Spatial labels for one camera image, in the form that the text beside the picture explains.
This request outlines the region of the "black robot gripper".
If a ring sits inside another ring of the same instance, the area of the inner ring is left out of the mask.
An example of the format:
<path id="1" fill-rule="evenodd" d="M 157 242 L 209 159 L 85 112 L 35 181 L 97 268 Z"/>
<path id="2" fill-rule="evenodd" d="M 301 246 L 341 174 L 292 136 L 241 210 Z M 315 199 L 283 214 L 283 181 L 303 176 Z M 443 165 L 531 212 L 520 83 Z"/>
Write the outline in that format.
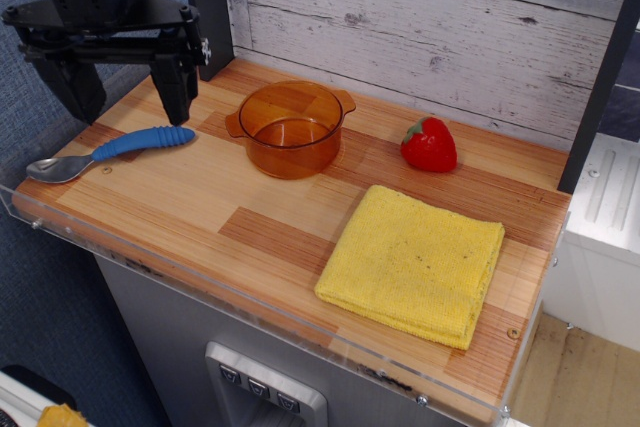
<path id="1" fill-rule="evenodd" d="M 9 6 L 1 18 L 17 29 L 71 36 L 182 28 L 193 58 L 158 51 L 149 65 L 170 124 L 180 126 L 189 120 L 191 102 L 198 95 L 197 65 L 208 64 L 211 57 L 208 40 L 199 33 L 196 8 L 175 0 L 38 0 Z M 37 59 L 33 66 L 74 118 L 91 125 L 100 116 L 107 95 L 93 65 Z"/>

